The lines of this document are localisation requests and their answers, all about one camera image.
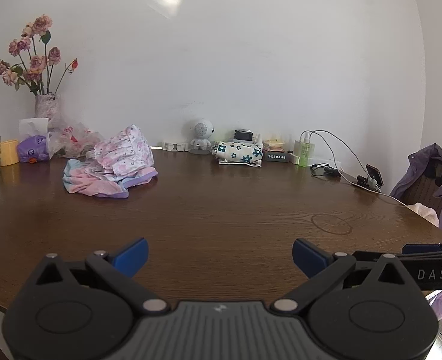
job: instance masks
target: white vase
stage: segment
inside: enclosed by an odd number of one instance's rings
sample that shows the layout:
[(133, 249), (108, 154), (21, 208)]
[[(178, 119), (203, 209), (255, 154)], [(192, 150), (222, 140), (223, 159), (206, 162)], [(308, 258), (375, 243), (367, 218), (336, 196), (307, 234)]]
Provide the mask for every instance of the white vase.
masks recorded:
[(47, 117), (48, 128), (56, 128), (61, 120), (59, 95), (54, 93), (38, 94), (35, 97), (34, 117)]

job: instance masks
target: pink floral cloth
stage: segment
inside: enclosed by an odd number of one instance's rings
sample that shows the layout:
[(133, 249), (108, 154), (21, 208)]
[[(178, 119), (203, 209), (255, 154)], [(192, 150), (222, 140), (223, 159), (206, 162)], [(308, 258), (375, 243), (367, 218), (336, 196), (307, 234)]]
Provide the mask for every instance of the pink floral cloth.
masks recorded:
[(105, 176), (132, 176), (132, 173), (154, 164), (153, 153), (139, 128), (132, 124), (115, 137), (94, 147), (94, 157)]

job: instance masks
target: plastic bag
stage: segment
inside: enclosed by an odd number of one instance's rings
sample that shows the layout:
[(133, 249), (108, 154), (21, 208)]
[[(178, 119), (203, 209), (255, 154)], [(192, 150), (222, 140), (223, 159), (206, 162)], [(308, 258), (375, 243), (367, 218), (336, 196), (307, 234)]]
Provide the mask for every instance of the plastic bag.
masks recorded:
[(34, 135), (26, 138), (16, 147), (20, 162), (29, 162), (33, 164), (38, 161), (48, 161), (48, 150), (46, 137), (43, 135)]
[(48, 132), (46, 138), (50, 158), (62, 149), (63, 157), (82, 157), (102, 140), (100, 133), (89, 131), (82, 123), (71, 125), (64, 121), (61, 121), (60, 129)]

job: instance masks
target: blue gripper pad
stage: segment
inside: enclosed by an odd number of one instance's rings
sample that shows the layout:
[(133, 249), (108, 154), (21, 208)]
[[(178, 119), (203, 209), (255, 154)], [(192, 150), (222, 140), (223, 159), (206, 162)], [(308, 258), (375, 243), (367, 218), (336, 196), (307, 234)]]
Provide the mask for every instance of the blue gripper pad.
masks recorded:
[(132, 278), (148, 261), (148, 242), (145, 238), (127, 244), (110, 256), (110, 262), (119, 272)]
[(403, 246), (402, 254), (428, 253), (432, 251), (442, 251), (439, 244), (406, 244)]
[(298, 238), (292, 244), (292, 260), (308, 278), (312, 278), (330, 265), (334, 258), (309, 241)]

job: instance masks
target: folded clothing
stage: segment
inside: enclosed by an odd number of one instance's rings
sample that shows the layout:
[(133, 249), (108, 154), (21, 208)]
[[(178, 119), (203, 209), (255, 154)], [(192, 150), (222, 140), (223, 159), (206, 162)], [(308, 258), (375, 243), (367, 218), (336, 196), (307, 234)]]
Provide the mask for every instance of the folded clothing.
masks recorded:
[(212, 148), (213, 155), (220, 164), (246, 164), (260, 167), (263, 151), (258, 145), (236, 142), (218, 142)]
[(148, 166), (137, 171), (134, 177), (126, 177), (117, 183), (102, 179), (86, 172), (85, 163), (69, 160), (64, 167), (63, 183), (69, 193), (82, 193), (102, 198), (127, 198), (127, 188), (147, 184), (158, 174), (155, 168)]
[(69, 193), (127, 198), (127, 188), (146, 184), (158, 174), (146, 138), (134, 124), (115, 137), (96, 144), (90, 160), (69, 160), (63, 183)]

